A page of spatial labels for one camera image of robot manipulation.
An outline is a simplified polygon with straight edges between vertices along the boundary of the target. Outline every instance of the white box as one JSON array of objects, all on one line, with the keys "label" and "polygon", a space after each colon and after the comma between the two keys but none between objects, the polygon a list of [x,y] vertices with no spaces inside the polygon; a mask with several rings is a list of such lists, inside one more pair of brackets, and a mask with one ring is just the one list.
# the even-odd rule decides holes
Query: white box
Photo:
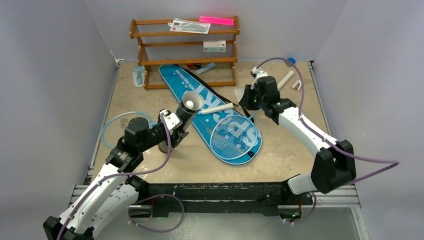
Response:
[{"label": "white box", "polygon": [[203,41],[203,52],[221,52],[226,51],[227,43],[225,40],[207,40]]}]

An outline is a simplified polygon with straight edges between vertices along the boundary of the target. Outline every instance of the pink highlighter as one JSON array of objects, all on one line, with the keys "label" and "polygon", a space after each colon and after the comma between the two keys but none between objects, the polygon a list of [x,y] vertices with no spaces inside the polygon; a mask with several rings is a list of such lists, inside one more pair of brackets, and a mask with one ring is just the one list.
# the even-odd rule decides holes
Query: pink highlighter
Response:
[{"label": "pink highlighter", "polygon": [[234,25],[234,19],[211,17],[211,16],[200,16],[199,22],[208,23],[208,24]]}]

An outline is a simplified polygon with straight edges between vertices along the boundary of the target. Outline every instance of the wooden shelf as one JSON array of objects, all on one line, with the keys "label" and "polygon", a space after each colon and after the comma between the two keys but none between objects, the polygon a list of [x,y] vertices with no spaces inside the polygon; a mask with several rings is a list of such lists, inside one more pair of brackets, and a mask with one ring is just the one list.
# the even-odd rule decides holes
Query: wooden shelf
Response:
[{"label": "wooden shelf", "polygon": [[[232,71],[232,80],[226,82],[213,82],[211,86],[235,86],[236,85],[236,70],[235,63],[238,61],[236,37],[240,34],[239,18],[237,16],[227,17],[234,19],[234,26],[232,29],[209,30],[208,34],[190,33],[190,32],[139,32],[138,26],[141,25],[162,25],[172,23],[173,19],[159,19],[159,20],[135,20],[131,21],[129,27],[129,37],[137,39],[138,42],[138,57],[137,64],[144,66],[144,88],[145,89],[166,89],[165,84],[149,85],[150,66],[163,65],[163,64],[189,64],[189,63],[230,63]],[[184,20],[199,22],[198,18],[185,18]],[[210,58],[185,58],[185,59],[168,59],[168,60],[149,60],[146,53],[146,48],[155,47],[184,47],[184,46],[197,46],[202,45],[202,41],[183,41],[183,42],[158,42],[158,43],[143,43],[144,37],[159,37],[159,36],[190,36],[190,35],[218,35],[218,34],[231,34],[232,40],[227,40],[227,45],[232,45],[231,57],[210,57]]]}]

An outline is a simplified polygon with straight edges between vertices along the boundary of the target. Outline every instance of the white wall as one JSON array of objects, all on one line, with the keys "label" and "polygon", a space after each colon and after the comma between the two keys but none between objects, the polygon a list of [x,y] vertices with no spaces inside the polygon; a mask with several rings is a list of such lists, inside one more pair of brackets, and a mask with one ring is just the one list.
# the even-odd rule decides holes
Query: white wall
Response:
[{"label": "white wall", "polygon": [[82,183],[115,60],[83,0],[0,2],[1,239],[46,239]]},{"label": "white wall", "polygon": [[[86,2],[106,44],[118,59],[137,58],[137,41],[130,39],[129,36],[131,19],[238,15],[241,30],[237,38],[237,49],[240,60],[292,56],[298,61],[309,61],[318,56],[347,0],[87,0]],[[152,41],[152,38],[146,38],[146,41]],[[156,49],[150,52],[151,57],[159,59],[174,57],[167,48]]]},{"label": "white wall", "polygon": [[[350,0],[318,55],[332,133],[400,165],[357,184],[372,240],[423,239],[424,2]],[[358,163],[362,176],[381,165]]]}]

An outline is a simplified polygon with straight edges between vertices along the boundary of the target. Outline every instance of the white marker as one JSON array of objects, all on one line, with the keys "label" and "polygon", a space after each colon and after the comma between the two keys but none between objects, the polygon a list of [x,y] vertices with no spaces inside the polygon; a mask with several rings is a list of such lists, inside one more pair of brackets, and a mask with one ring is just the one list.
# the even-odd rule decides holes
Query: white marker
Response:
[{"label": "white marker", "polygon": [[277,85],[277,89],[280,90],[284,84],[295,74],[295,72],[293,70],[290,70],[287,75],[281,80],[279,81],[278,85]]},{"label": "white marker", "polygon": [[233,105],[232,102],[230,102],[230,103],[225,104],[225,105],[220,105],[220,106],[210,107],[210,108],[200,110],[198,112],[198,114],[211,114],[211,113],[216,113],[216,112],[219,112],[219,111],[224,111],[224,110],[233,109],[233,108],[234,108],[234,105]]}]

